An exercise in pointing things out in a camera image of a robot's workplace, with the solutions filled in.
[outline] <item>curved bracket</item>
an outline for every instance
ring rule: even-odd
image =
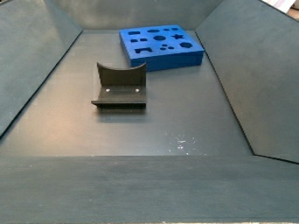
[[[98,63],[101,91],[97,106],[146,105],[146,63],[129,69],[118,69]]]

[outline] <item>star-shaped hole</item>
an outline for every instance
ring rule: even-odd
[[[173,37],[174,37],[175,39],[183,39],[183,35],[179,35],[179,34],[175,34]]]

